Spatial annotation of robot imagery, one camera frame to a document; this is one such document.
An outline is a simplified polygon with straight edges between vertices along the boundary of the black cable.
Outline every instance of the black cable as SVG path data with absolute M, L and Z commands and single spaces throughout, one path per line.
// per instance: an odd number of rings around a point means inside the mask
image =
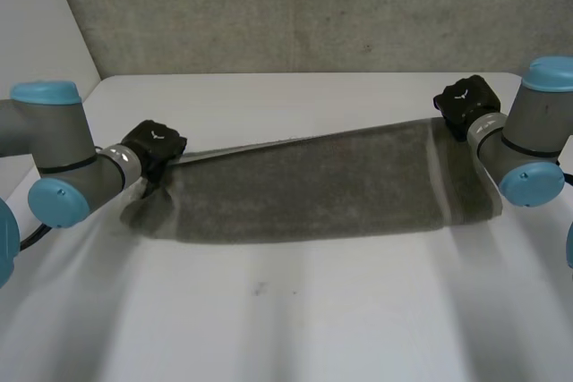
M 20 242 L 20 251 L 27 250 L 30 246 L 44 237 L 50 230 L 52 230 L 52 227 L 42 224 L 34 233 Z

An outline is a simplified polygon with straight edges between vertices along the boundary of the cloth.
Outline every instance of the cloth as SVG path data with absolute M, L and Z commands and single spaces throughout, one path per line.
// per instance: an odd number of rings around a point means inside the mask
M 150 238 L 265 243 L 422 232 L 500 212 L 468 145 L 434 118 L 173 166 L 121 218 Z

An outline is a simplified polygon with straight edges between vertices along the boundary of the concrete wall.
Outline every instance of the concrete wall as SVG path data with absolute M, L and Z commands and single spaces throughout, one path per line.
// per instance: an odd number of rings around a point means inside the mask
M 69 0 L 102 77 L 505 71 L 573 50 L 573 0 Z
M 99 76 L 65 0 L 0 0 L 0 98 L 37 80 L 75 81 L 85 98 Z M 31 168 L 29 156 L 0 158 L 0 199 Z

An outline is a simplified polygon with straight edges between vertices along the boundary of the gray wall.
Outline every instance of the gray wall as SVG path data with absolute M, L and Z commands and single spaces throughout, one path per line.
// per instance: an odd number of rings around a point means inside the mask
M 102 77 L 520 72 L 573 51 L 573 0 L 68 1 Z

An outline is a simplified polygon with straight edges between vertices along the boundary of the blue joint cap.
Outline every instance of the blue joint cap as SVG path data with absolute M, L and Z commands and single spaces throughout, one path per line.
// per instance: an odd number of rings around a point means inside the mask
M 14 258 L 20 252 L 20 231 L 14 214 L 0 199 L 0 287 L 14 271 Z
M 546 93 L 573 92 L 573 57 L 540 57 L 529 65 L 521 83 Z
M 508 172 L 500 182 L 500 192 L 515 206 L 533 208 L 555 199 L 564 185 L 561 168 L 554 163 L 540 161 Z
M 76 105 L 80 94 L 70 81 L 39 81 L 17 84 L 10 91 L 10 98 L 34 105 Z
M 28 192 L 28 204 L 34 216 L 52 228 L 71 227 L 90 214 L 90 205 L 83 194 L 54 178 L 36 181 Z

